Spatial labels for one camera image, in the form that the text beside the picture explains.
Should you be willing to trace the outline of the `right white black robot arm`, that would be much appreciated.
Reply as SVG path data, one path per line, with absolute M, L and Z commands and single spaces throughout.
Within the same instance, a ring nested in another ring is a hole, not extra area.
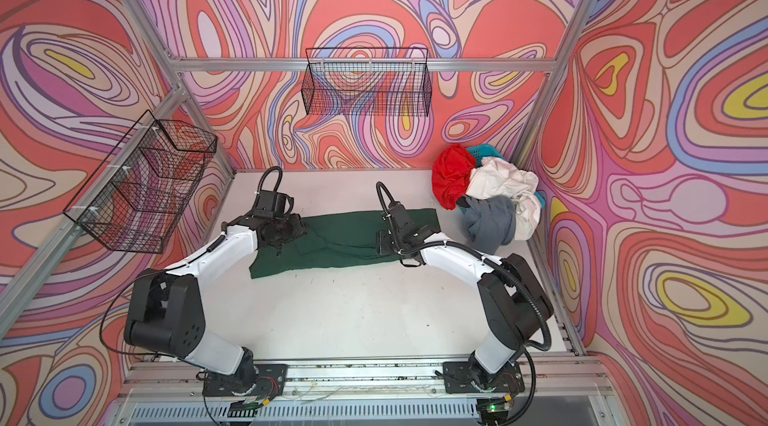
M 520 255 L 488 255 L 419 225 L 398 201 L 382 203 L 387 231 L 382 247 L 405 267 L 431 267 L 476 288 L 488 333 L 469 356 L 461 376 L 445 371 L 449 385 L 492 391 L 530 350 L 548 351 L 552 305 L 536 275 Z

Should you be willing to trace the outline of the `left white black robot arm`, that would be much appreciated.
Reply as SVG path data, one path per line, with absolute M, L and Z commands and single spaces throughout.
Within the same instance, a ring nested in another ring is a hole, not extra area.
M 253 353 L 208 329 L 202 290 L 241 260 L 303 236 L 305 227 L 293 207 L 294 199 L 284 193 L 260 191 L 253 207 L 224 223 L 208 245 L 141 275 L 130 298 L 125 343 L 204 369 L 232 383 L 237 395 L 250 391 L 258 380 Z

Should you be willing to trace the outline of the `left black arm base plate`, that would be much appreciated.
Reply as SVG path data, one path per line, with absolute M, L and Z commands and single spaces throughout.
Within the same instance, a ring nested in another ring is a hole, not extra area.
M 288 365 L 283 363 L 252 364 L 253 373 L 223 375 L 207 372 L 203 379 L 205 398 L 257 397 L 274 399 L 281 396 L 287 379 Z

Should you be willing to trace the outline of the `green t shirt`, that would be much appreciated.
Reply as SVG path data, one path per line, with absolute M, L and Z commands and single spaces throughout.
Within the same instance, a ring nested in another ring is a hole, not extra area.
M 396 262 L 378 250 L 377 234 L 388 231 L 380 211 L 355 211 L 304 217 L 306 233 L 281 250 L 260 250 L 249 268 L 252 279 L 289 271 L 348 268 Z

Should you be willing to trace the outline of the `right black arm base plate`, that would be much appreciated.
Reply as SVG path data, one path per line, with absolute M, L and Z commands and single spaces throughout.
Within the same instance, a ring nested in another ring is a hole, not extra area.
M 435 376 L 443 381 L 449 394 L 509 394 L 526 391 L 523 375 L 517 363 L 506 362 L 496 373 L 488 373 L 478 363 L 470 361 L 444 362 Z

